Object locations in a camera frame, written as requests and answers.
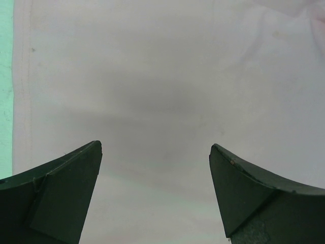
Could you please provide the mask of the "pink t shirt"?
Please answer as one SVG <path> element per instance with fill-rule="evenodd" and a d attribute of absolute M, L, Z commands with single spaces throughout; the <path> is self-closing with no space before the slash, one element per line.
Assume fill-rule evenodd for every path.
<path fill-rule="evenodd" d="M 324 187 L 324 1 L 15 1 L 13 171 L 102 143 L 81 243 L 227 243 L 211 146 Z"/>

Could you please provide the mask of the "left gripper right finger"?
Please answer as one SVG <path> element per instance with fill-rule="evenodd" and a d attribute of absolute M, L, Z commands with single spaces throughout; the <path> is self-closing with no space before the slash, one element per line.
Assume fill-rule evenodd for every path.
<path fill-rule="evenodd" d="M 218 144 L 209 163 L 231 243 L 324 243 L 324 189 L 274 174 Z"/>

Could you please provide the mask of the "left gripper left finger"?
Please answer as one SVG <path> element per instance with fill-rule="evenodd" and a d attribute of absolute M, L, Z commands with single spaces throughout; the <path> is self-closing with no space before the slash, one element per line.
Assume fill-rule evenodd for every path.
<path fill-rule="evenodd" d="M 79 243 L 102 155 L 92 141 L 1 179 L 1 243 Z"/>

